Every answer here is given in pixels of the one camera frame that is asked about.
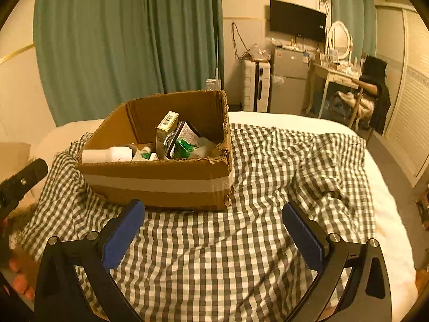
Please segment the person's left hand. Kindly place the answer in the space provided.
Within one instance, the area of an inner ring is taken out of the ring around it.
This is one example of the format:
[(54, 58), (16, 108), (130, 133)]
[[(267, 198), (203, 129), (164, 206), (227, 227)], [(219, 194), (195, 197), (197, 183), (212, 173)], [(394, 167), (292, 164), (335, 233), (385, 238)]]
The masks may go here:
[(1, 221), (1, 240), (5, 242), (5, 251), (1, 256), (6, 257), (9, 270), (14, 273), (10, 283), (13, 290), (30, 301), (34, 301), (39, 264), (20, 246), (9, 247), (9, 223), (4, 218)]

